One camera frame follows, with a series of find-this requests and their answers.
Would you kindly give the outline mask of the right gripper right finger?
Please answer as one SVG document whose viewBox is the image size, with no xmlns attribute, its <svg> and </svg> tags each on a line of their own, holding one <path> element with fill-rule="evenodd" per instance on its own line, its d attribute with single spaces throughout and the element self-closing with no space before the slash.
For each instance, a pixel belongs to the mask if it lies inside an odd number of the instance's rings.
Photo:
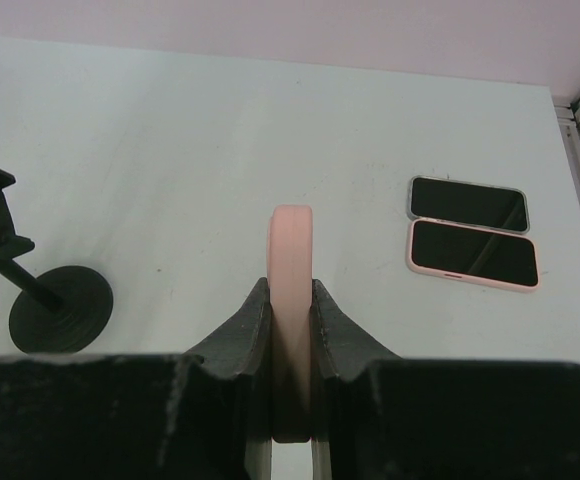
<svg viewBox="0 0 580 480">
<path fill-rule="evenodd" d="M 402 358 L 320 281 L 310 308 L 317 479 L 580 479 L 580 364 Z"/>
</svg>

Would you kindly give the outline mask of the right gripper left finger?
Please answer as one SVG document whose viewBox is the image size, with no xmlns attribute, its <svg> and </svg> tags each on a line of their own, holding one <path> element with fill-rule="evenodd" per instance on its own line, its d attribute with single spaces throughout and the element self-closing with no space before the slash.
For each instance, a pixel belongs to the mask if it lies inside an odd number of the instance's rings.
<svg viewBox="0 0 580 480">
<path fill-rule="evenodd" d="M 0 356 L 0 479 L 267 479 L 271 305 L 183 353 Z"/>
</svg>

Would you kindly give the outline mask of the pink phone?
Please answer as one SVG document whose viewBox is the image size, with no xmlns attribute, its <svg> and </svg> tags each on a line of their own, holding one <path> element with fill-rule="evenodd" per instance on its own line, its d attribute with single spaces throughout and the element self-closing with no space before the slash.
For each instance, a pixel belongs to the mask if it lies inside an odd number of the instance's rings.
<svg viewBox="0 0 580 480">
<path fill-rule="evenodd" d="M 406 260 L 419 274 L 532 292 L 540 285 L 535 244 L 492 229 L 421 218 L 411 222 Z"/>
<path fill-rule="evenodd" d="M 272 313 L 272 436 L 310 439 L 313 213 L 280 205 L 270 218 L 267 281 Z"/>
</svg>

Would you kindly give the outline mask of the black round-base phone stand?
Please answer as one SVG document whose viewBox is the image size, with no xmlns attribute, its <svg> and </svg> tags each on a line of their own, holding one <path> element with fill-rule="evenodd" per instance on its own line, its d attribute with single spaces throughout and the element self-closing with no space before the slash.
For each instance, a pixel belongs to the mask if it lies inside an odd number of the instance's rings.
<svg viewBox="0 0 580 480">
<path fill-rule="evenodd" d="M 16 233 L 4 190 L 16 179 L 0 169 L 0 275 L 20 289 L 9 314 L 9 333 L 24 353 L 75 353 L 104 330 L 113 290 L 96 270 L 68 265 L 35 277 L 16 258 L 35 243 Z"/>
</svg>

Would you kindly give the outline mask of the dark blue phone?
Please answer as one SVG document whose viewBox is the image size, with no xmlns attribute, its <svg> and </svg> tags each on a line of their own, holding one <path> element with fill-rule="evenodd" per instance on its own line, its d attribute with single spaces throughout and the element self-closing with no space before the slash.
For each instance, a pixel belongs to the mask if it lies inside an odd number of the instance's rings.
<svg viewBox="0 0 580 480">
<path fill-rule="evenodd" d="M 408 194 L 412 219 L 430 218 L 516 234 L 530 229 L 526 196 L 517 189 L 415 176 Z"/>
</svg>

